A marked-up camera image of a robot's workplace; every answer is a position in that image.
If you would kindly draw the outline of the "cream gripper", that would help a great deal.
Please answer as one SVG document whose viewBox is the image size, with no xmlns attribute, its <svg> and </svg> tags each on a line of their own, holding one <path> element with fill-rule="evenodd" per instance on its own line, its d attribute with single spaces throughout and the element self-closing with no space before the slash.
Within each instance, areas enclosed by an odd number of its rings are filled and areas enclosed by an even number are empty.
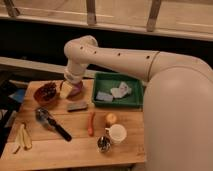
<svg viewBox="0 0 213 171">
<path fill-rule="evenodd" d="M 63 81 L 60 87 L 60 97 L 66 99 L 73 92 L 73 86 L 71 84 L 77 84 L 82 81 L 85 74 L 85 68 L 65 68 L 64 77 L 68 81 Z"/>
</svg>

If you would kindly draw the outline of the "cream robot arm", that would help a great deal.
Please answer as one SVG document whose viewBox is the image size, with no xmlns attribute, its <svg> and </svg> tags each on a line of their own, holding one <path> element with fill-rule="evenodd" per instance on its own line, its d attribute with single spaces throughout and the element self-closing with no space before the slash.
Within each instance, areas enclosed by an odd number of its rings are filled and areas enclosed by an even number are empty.
<svg viewBox="0 0 213 171">
<path fill-rule="evenodd" d="M 147 171 L 213 171 L 213 69 L 199 58 L 100 48 L 92 36 L 67 42 L 72 84 L 95 64 L 143 80 Z"/>
</svg>

